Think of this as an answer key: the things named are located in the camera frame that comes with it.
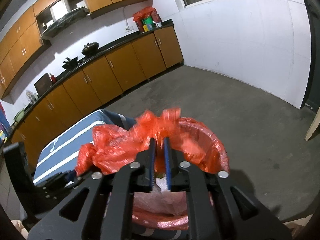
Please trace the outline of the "person left hand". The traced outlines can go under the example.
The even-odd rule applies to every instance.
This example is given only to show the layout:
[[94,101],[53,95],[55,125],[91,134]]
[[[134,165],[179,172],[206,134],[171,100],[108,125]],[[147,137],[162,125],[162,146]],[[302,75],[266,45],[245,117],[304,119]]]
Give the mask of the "person left hand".
[[17,229],[17,231],[25,238],[28,238],[29,232],[23,226],[22,222],[19,219],[11,220],[13,226]]

